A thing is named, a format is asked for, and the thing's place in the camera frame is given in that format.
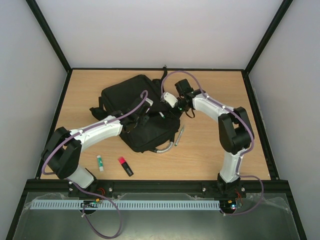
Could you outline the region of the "black student backpack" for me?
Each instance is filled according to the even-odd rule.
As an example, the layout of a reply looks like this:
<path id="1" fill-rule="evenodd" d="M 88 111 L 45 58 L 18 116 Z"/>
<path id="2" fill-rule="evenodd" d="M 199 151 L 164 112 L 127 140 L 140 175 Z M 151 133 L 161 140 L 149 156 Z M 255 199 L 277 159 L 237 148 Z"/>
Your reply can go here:
<path id="1" fill-rule="evenodd" d="M 120 138 L 136 153 L 166 153 L 174 146 L 181 112 L 161 101 L 163 80 L 139 74 L 109 86 L 101 91 L 99 106 L 90 112 L 99 121 L 129 114 L 120 121 Z"/>

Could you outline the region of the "blue cap white marker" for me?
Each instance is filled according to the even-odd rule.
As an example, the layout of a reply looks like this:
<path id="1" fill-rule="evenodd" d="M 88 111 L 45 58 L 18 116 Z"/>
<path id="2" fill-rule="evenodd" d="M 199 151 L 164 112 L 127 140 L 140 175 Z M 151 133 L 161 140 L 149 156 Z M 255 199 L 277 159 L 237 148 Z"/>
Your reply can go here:
<path id="1" fill-rule="evenodd" d="M 160 116 L 163 118 L 163 119 L 165 119 L 166 117 L 165 117 L 165 115 L 162 113 L 162 112 L 158 112 L 159 114 L 160 114 Z"/>

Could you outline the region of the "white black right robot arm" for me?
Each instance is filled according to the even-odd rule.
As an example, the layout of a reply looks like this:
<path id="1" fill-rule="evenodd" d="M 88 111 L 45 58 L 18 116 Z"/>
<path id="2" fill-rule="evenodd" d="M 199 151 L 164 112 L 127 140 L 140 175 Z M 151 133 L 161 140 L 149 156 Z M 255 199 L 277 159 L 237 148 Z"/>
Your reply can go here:
<path id="1" fill-rule="evenodd" d="M 224 195 L 233 193 L 240 182 L 240 167 L 244 155 L 253 148 L 254 133 L 243 107 L 232 108 L 210 97 L 202 89 L 194 90 L 187 79 L 175 84 L 178 97 L 161 92 L 161 100 L 181 112 L 196 110 L 218 124 L 219 142 L 224 149 L 222 168 L 217 175 L 217 189 Z"/>

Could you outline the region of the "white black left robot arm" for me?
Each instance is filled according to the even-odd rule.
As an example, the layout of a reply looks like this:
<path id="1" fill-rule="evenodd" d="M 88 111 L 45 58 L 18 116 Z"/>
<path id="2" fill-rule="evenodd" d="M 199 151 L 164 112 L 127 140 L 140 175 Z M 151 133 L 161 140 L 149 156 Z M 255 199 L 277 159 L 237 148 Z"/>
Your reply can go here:
<path id="1" fill-rule="evenodd" d="M 82 128 L 56 129 L 42 152 L 44 163 L 41 173 L 47 176 L 56 175 L 59 179 L 69 180 L 83 189 L 88 188 L 95 177 L 79 164 L 81 153 L 105 139 L 129 132 L 141 123 L 153 101 L 146 97 L 137 98 L 134 103 L 136 106 L 125 114 L 116 111 Z"/>

